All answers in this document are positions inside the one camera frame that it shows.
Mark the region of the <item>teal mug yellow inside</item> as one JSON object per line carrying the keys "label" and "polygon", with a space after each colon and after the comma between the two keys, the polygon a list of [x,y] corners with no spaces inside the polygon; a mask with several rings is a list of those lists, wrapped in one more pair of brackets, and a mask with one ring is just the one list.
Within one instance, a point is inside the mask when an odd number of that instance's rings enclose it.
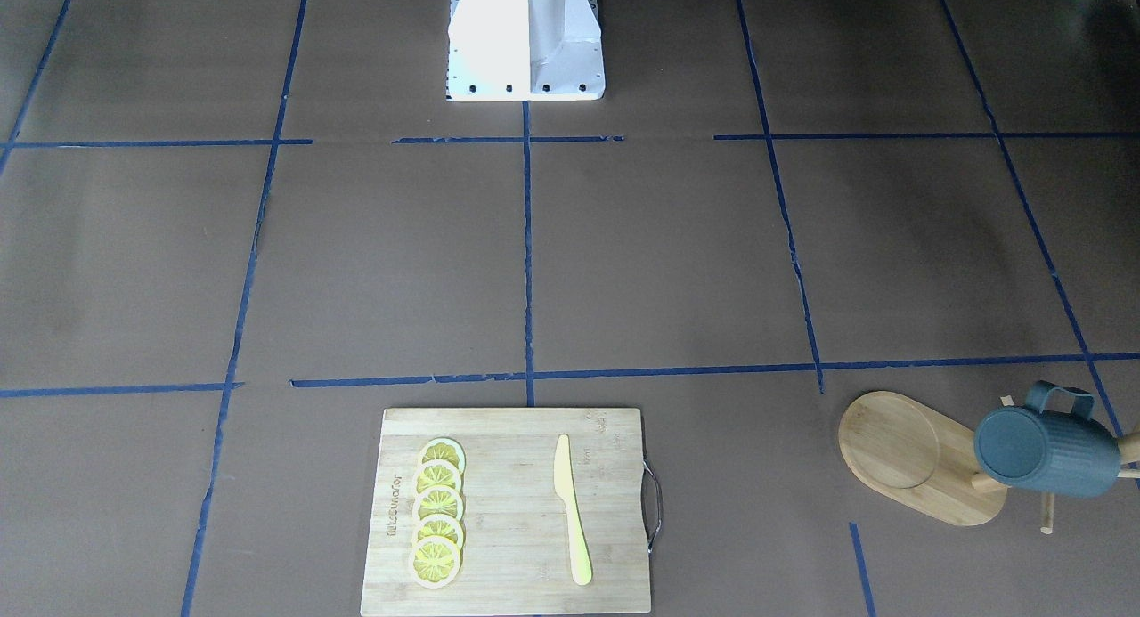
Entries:
{"label": "teal mug yellow inside", "polygon": [[1039,380],[1021,406],[993,409],[974,431],[982,473],[1013,488],[1091,500],[1108,492],[1122,453],[1096,422],[1096,395]]}

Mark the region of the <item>wooden cup storage rack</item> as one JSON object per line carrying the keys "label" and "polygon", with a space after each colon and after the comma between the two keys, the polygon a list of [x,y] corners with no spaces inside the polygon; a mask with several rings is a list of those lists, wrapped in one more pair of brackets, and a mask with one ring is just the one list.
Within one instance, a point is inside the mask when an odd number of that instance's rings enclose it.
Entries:
{"label": "wooden cup storage rack", "polygon": [[[982,526],[1005,506],[1008,492],[1021,488],[982,473],[974,431],[907,395],[876,391],[844,411],[838,443],[844,463],[871,490],[943,523]],[[1117,480],[1135,479],[1137,433],[1114,437],[1122,453]],[[1039,494],[1039,529],[1054,531],[1054,501],[1062,495]]]}

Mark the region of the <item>lemon slice one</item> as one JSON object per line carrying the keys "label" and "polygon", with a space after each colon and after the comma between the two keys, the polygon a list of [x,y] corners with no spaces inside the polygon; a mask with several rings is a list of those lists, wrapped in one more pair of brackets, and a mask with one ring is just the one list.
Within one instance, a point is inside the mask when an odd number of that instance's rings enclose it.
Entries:
{"label": "lemon slice one", "polygon": [[430,460],[445,460],[461,474],[467,471],[467,454],[459,443],[449,437],[435,437],[424,443],[420,448],[420,463],[427,463]]}

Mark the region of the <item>lemon slice two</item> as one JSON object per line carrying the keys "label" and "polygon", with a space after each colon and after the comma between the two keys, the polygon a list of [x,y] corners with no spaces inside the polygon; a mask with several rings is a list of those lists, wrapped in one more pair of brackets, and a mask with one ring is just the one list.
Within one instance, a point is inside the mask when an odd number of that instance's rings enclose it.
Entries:
{"label": "lemon slice two", "polygon": [[463,488],[463,471],[447,458],[429,458],[420,463],[414,479],[416,494],[424,494],[435,487],[453,492],[461,492]]}

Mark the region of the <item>lemon slice three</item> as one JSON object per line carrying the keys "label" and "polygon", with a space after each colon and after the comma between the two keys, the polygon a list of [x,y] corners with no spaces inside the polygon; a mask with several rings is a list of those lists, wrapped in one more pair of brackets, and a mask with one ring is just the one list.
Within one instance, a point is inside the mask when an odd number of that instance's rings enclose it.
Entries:
{"label": "lemon slice three", "polygon": [[459,521],[465,512],[465,502],[461,492],[448,484],[433,484],[416,495],[412,502],[412,512],[416,519],[427,515],[450,515]]}

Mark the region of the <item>lemon slice four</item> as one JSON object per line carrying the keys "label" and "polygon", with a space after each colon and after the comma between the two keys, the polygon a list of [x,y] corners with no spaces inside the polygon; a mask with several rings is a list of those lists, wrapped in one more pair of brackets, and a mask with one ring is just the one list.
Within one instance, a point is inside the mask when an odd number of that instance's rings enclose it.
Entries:
{"label": "lemon slice four", "polygon": [[448,515],[448,513],[430,513],[430,515],[423,515],[417,521],[414,531],[412,531],[412,539],[427,539],[427,537],[440,537],[440,539],[451,541],[456,547],[464,547],[465,539],[467,539],[467,531],[461,519],[455,518],[455,515]]}

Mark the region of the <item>yellow plastic knife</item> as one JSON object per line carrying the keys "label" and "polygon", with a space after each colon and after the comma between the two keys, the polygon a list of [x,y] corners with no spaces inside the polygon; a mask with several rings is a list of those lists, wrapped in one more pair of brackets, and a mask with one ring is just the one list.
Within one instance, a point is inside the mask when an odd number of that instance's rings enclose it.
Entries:
{"label": "yellow plastic knife", "polygon": [[553,463],[554,492],[565,508],[567,559],[575,585],[587,586],[593,581],[591,551],[583,530],[581,511],[575,495],[573,458],[569,435],[559,435]]}

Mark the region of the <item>wooden cutting board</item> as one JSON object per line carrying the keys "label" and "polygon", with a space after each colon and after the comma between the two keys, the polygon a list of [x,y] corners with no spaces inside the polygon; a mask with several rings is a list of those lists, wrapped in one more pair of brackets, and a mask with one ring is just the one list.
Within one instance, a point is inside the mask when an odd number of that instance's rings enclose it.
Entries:
{"label": "wooden cutting board", "polygon": [[[593,581],[575,585],[565,508],[554,492],[557,436],[569,435],[575,495]],[[420,448],[449,437],[467,454],[467,531],[459,576],[443,588],[412,577]],[[370,515],[363,616],[650,612],[640,409],[386,409]]]}

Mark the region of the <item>lemon slice five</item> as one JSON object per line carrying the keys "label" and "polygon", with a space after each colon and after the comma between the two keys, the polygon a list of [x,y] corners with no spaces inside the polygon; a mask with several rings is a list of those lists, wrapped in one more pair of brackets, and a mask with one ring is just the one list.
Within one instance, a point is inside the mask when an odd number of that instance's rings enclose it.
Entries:
{"label": "lemon slice five", "polygon": [[412,579],[422,588],[443,588],[461,573],[461,547],[443,536],[427,536],[412,545]]}

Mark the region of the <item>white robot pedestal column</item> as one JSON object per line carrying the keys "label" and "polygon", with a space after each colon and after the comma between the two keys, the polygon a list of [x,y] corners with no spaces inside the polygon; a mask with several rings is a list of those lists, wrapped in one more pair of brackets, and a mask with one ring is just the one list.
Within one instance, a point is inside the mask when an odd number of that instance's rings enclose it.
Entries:
{"label": "white robot pedestal column", "polygon": [[601,0],[451,0],[448,102],[597,102]]}

